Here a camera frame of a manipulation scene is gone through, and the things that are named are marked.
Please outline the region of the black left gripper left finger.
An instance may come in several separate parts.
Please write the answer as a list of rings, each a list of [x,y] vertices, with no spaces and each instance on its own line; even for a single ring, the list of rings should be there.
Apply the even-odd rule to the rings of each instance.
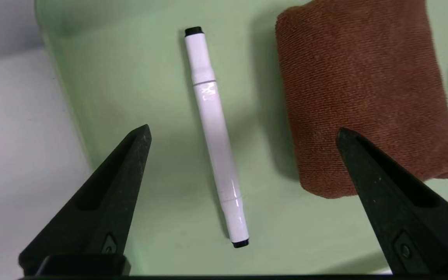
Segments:
[[[19,254],[26,277],[123,277],[149,149],[146,124],[129,132]]]

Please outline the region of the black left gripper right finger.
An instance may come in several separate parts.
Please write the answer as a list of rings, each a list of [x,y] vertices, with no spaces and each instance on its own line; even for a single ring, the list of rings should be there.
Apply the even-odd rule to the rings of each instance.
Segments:
[[[359,133],[336,145],[393,275],[448,275],[448,202]]]

